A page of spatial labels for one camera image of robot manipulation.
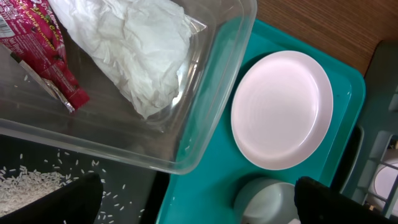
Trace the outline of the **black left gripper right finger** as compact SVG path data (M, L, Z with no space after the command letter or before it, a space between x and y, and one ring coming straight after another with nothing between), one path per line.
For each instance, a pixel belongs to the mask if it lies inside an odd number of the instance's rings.
M311 177L299 178L294 190L294 203L302 224L394 224Z

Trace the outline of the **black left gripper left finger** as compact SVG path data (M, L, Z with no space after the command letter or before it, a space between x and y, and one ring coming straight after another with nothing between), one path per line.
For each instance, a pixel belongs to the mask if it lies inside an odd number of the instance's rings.
M103 184L90 173L32 203L1 217L2 224L95 222L101 207Z

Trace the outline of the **grey small bowl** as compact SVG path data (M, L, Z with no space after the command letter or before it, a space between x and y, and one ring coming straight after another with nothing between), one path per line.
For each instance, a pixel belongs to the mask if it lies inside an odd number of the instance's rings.
M234 216L241 224L300 224L294 202L295 186L260 177L248 182L234 200Z

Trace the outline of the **pink small bowl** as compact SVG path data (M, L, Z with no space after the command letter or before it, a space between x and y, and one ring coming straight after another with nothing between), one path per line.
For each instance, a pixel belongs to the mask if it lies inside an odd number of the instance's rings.
M391 159L385 162L397 168L397 159ZM397 169L393 169L383 164L378 165L376 169L376 177L374 178L374 180L370 185L371 192L373 194L377 194L380 197L387 199L392 190L392 186L396 180L396 177L397 177ZM376 197L373 197L373 200L375 203L375 207L378 210L382 210L384 208L385 206L384 201ZM397 217L397 201L392 210L392 215Z

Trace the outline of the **pink plate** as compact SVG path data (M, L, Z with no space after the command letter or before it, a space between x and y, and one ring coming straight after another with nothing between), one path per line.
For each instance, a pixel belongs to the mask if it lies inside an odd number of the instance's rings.
M332 116L326 71L305 53L283 50L260 59L243 76L231 106L231 130L248 161L284 170L318 149Z

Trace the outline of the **white napkin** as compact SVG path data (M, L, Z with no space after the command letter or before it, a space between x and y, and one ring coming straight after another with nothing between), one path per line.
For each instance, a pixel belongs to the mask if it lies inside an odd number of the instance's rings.
M148 118L178 95L192 30L171 0L50 0L72 40Z

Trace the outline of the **red wrapper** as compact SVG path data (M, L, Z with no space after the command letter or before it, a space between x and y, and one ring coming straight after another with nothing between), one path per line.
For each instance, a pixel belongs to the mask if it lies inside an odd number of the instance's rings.
M52 81L74 109L89 101L68 69L63 36L48 1L1 0L1 43Z

